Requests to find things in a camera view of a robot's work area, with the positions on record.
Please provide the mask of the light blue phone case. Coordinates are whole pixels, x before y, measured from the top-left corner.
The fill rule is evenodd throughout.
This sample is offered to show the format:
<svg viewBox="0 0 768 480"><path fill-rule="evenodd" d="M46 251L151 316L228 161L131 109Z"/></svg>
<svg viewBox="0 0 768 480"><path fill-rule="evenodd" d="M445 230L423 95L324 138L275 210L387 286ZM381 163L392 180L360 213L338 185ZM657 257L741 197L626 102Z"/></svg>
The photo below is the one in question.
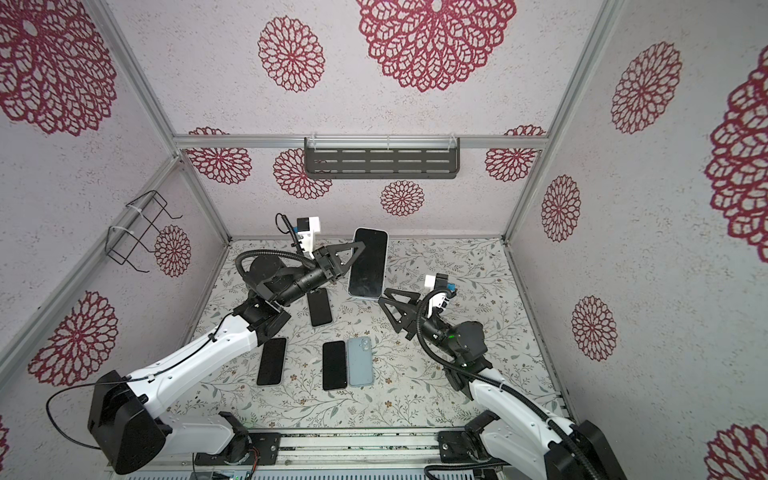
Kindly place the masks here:
<svg viewBox="0 0 768 480"><path fill-rule="evenodd" d="M368 336L347 341L348 385L364 387L374 383L373 345Z"/></svg>

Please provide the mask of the black phone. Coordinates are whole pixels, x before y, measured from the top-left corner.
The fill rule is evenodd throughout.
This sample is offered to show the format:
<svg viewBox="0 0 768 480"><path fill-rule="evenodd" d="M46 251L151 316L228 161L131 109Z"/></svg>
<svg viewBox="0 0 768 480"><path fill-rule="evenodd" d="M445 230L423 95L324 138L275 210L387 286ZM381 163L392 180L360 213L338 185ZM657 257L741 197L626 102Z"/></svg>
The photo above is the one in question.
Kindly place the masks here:
<svg viewBox="0 0 768 480"><path fill-rule="evenodd" d="M322 388L324 391L348 386L346 343L332 341L322 346Z"/></svg>

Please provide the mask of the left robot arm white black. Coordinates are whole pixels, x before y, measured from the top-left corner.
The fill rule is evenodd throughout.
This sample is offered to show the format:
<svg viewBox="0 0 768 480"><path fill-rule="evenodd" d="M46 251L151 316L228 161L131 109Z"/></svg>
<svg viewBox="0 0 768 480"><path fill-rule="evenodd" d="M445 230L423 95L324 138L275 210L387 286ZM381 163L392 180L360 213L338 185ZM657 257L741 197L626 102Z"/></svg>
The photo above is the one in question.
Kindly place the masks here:
<svg viewBox="0 0 768 480"><path fill-rule="evenodd" d="M230 360L275 337L298 299L342 278L365 250L361 241L321 246L311 255L275 249L239 254L235 267L248 288L244 302L205 335L165 358L95 383L87 428L115 473L136 472L158 456L206 454L245 463L249 430L231 412L174 416L169 406Z"/></svg>

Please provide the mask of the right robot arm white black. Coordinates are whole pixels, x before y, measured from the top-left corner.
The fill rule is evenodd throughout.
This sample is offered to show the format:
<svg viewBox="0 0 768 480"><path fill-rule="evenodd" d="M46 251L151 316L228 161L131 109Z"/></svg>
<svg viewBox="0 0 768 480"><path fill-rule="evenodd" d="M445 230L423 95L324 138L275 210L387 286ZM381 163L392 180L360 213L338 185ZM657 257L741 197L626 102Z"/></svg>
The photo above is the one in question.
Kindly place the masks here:
<svg viewBox="0 0 768 480"><path fill-rule="evenodd" d="M388 288L378 304L396 332L416 339L443 367L450 385L482 409L465 426L460 446L476 468L510 466L530 479L623 479L604 433L540 406L511 386L485 357L478 321L452 325L441 315L456 295L447 284L426 295Z"/></svg>

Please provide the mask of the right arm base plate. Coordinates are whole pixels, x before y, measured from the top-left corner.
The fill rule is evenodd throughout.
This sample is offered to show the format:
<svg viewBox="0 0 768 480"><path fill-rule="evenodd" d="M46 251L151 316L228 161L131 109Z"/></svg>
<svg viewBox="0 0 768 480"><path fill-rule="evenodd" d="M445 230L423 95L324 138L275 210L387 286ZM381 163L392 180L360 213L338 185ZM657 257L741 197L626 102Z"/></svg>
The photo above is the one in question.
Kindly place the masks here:
<svg viewBox="0 0 768 480"><path fill-rule="evenodd" d="M438 432L437 441L442 463L484 463L492 459L477 433L443 430Z"/></svg>

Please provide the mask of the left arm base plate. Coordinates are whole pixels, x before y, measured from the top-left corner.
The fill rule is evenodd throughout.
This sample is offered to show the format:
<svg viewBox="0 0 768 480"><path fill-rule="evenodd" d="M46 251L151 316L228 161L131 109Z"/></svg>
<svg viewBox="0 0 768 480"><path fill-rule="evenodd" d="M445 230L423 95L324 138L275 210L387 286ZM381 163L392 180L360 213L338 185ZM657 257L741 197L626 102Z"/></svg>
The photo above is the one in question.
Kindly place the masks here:
<svg viewBox="0 0 768 480"><path fill-rule="evenodd" d="M271 466L277 461L282 435L280 433L250 433L249 441L235 437L222 453L198 453L194 457L195 466L231 466L252 467Z"/></svg>

